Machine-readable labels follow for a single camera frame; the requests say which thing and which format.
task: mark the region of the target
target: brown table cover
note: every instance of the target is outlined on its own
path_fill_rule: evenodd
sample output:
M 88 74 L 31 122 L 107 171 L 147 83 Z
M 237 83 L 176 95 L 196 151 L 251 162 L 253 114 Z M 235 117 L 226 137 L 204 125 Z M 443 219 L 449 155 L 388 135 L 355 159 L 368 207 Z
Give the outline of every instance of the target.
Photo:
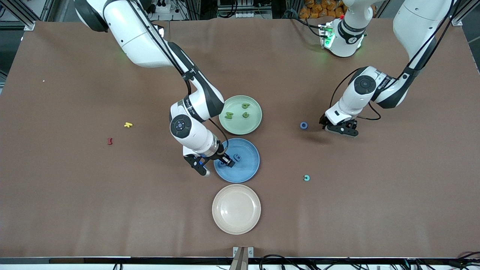
M 229 235 L 211 210 L 228 183 L 215 171 L 199 176 L 169 133 L 168 109 L 186 94 L 177 71 L 138 67 L 111 34 L 80 23 L 38 22 L 0 96 L 0 256 L 231 256 L 239 245 L 302 257 L 477 250 L 480 76 L 462 29 L 449 29 L 398 108 L 359 120 L 355 139 L 327 133 L 318 120 L 344 76 L 367 65 L 397 76 L 408 62 L 391 20 L 374 19 L 367 31 L 342 59 L 290 20 L 171 23 L 168 39 L 225 99 L 248 95 L 262 106 L 261 125 L 242 136 L 260 152 L 245 185 L 262 214 L 250 232 Z

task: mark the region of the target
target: blue plate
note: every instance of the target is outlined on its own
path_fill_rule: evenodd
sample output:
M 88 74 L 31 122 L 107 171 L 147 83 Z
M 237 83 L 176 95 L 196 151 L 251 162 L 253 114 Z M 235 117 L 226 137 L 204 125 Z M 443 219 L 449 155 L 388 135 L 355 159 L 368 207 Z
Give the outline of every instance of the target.
M 252 178 L 260 166 L 260 155 L 257 148 L 249 141 L 242 138 L 228 140 L 227 154 L 235 164 L 232 168 L 225 166 L 221 161 L 215 160 L 215 170 L 225 181 L 230 183 L 243 183 Z

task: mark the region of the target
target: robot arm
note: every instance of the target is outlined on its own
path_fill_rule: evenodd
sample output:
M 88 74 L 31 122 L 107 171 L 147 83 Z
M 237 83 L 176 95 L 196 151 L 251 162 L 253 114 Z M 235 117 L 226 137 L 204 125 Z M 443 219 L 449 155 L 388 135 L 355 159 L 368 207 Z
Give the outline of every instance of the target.
M 433 53 L 436 39 L 430 38 L 452 6 L 452 0 L 405 0 L 394 18 L 394 33 L 408 53 L 409 65 L 398 79 L 374 67 L 358 69 L 340 100 L 320 119 L 326 131 L 356 137 L 355 118 L 370 102 L 384 109 L 395 108 Z
M 322 46 L 340 57 L 353 55 L 360 48 L 365 29 L 373 18 L 371 5 L 375 2 L 377 0 L 344 0 L 348 6 L 345 17 L 334 19 L 320 30 Z
M 133 0 L 75 0 L 78 16 L 95 31 L 111 30 L 127 57 L 141 67 L 173 66 L 183 80 L 197 89 L 170 107 L 170 132 L 183 145 L 183 155 L 199 174 L 208 176 L 208 160 L 234 161 L 218 138 L 202 122 L 219 115 L 224 106 L 220 92 L 175 43 L 165 41 Z

